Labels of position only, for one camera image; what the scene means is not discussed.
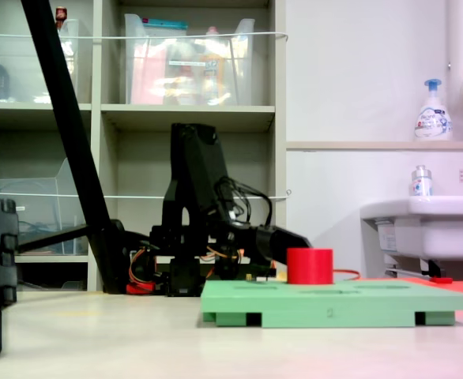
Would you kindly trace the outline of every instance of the green tray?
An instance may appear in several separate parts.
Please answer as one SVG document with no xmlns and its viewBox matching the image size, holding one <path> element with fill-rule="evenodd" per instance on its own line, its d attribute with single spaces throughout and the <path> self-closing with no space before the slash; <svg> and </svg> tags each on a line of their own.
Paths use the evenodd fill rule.
<svg viewBox="0 0 463 379">
<path fill-rule="evenodd" d="M 463 294 L 403 280 L 344 281 L 302 286 L 209 280 L 203 320 L 217 326 L 377 328 L 454 325 Z"/>
</svg>

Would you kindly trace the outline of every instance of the black tripod leg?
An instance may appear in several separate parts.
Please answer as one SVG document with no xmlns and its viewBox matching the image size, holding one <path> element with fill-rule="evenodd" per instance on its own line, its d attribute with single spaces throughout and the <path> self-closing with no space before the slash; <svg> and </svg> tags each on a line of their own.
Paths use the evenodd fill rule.
<svg viewBox="0 0 463 379">
<path fill-rule="evenodd" d="M 82 212 L 86 224 L 96 231 L 88 238 L 104 290 L 113 294 L 125 293 L 130 259 L 123 252 L 121 231 L 108 215 L 49 1 L 22 0 L 22 5 L 51 96 Z"/>
</svg>

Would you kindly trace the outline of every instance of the red wire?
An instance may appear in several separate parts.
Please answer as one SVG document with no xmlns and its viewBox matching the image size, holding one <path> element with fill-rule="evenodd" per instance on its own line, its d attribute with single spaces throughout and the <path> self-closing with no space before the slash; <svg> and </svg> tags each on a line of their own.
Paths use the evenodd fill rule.
<svg viewBox="0 0 463 379">
<path fill-rule="evenodd" d="M 336 269 L 336 270 L 333 270 L 333 272 L 337 272 L 339 274 L 353 274 L 353 275 L 356 275 L 352 278 L 349 278 L 349 279 L 346 279 L 346 280 L 358 280 L 358 279 L 361 279 L 361 274 L 355 270 L 344 270 L 344 269 Z"/>
</svg>

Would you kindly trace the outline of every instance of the storage bin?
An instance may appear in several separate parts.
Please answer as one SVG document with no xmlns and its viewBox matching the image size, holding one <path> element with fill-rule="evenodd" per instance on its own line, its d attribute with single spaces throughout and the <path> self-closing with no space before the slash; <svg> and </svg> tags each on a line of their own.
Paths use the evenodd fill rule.
<svg viewBox="0 0 463 379">
<path fill-rule="evenodd" d="M 36 196 L 37 194 L 54 196 Z M 77 190 L 67 159 L 54 178 L 0 179 L 0 198 L 16 202 L 20 242 L 85 223 L 81 203 L 76 195 Z M 88 241 L 86 237 L 76 238 L 32 253 L 85 255 L 88 253 Z"/>
<path fill-rule="evenodd" d="M 150 39 L 139 16 L 125 21 L 139 37 L 126 40 L 126 103 L 251 105 L 252 36 Z M 253 30 L 244 19 L 235 33 Z"/>
<path fill-rule="evenodd" d="M 79 20 L 66 20 L 60 31 L 66 65 L 77 101 L 90 103 L 92 40 L 72 38 L 77 36 L 89 32 Z M 5 85 L 0 88 L 0 102 L 51 102 L 31 38 L 0 36 L 0 76 L 0 85 Z"/>
</svg>

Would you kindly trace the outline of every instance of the floor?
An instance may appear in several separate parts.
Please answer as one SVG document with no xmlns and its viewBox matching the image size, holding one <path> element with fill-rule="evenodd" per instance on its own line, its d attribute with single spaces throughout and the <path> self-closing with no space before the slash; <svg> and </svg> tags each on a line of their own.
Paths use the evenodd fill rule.
<svg viewBox="0 0 463 379">
<path fill-rule="evenodd" d="M 0 379 L 463 378 L 455 327 L 214 328 L 198 298 L 28 292 L 5 312 Z"/>
</svg>

